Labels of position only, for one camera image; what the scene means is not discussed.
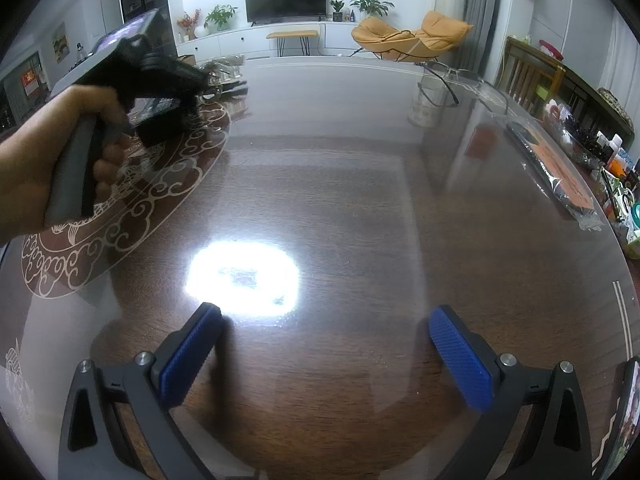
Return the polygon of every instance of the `silver bolt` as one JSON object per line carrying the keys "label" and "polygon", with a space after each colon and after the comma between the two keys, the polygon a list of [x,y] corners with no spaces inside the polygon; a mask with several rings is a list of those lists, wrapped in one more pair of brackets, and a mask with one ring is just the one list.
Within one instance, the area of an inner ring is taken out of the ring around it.
{"label": "silver bolt", "polygon": [[571,372],[574,371],[574,366],[569,362],[569,361],[562,361],[560,363],[560,369],[565,373],[565,374],[570,374]]}
{"label": "silver bolt", "polygon": [[505,366],[515,366],[518,360],[513,354],[502,354],[500,356],[500,362]]}
{"label": "silver bolt", "polygon": [[138,355],[136,355],[134,361],[137,365],[144,366],[151,361],[153,356],[154,355],[151,352],[140,352]]}
{"label": "silver bolt", "polygon": [[80,361],[78,364],[78,370],[80,370],[81,374],[84,374],[91,370],[91,360],[85,359],[84,361]]}

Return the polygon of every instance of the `device handle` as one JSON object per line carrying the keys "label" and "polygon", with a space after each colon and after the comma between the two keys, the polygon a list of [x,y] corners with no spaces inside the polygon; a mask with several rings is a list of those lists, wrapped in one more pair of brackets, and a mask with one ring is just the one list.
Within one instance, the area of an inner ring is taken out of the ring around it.
{"label": "device handle", "polygon": [[94,215],[94,164],[102,147],[122,133],[117,124],[96,115],[83,115],[62,149],[51,176],[45,225],[91,218]]}

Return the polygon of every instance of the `gray curtain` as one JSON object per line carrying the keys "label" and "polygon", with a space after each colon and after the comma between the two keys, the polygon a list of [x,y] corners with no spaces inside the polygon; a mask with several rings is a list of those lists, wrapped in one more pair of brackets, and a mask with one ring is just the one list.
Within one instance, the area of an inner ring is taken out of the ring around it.
{"label": "gray curtain", "polygon": [[465,21],[474,28],[457,49],[454,66],[479,73],[486,63],[487,44],[493,39],[497,0],[466,0]]}

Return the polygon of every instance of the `vase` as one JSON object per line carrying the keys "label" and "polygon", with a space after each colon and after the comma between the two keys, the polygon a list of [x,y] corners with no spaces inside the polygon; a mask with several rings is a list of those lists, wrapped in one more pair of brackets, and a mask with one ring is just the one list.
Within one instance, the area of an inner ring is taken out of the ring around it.
{"label": "vase", "polygon": [[205,36],[211,34],[211,31],[209,30],[209,27],[206,23],[204,25],[198,25],[193,32],[196,35],[196,38],[204,38]]}

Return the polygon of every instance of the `wooden table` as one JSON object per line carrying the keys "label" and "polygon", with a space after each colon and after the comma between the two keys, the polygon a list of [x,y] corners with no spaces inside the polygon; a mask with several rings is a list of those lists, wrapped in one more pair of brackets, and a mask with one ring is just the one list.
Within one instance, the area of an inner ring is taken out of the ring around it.
{"label": "wooden table", "polygon": [[278,57],[284,55],[284,42],[287,38],[299,38],[300,48],[304,56],[310,56],[309,38],[317,38],[317,30],[282,30],[280,32],[272,32],[267,34],[267,40],[278,40]]}
{"label": "wooden table", "polygon": [[0,408],[43,475],[56,477],[76,364],[154,350],[203,300],[230,329],[172,415],[219,478],[434,478],[478,418],[425,332],[442,303],[498,353],[574,364],[595,459],[640,333],[604,217],[581,230],[506,137],[473,147],[486,110],[465,85],[420,127],[412,65],[282,58],[243,72],[231,124],[211,105],[205,130],[136,148],[97,218],[9,244]]}

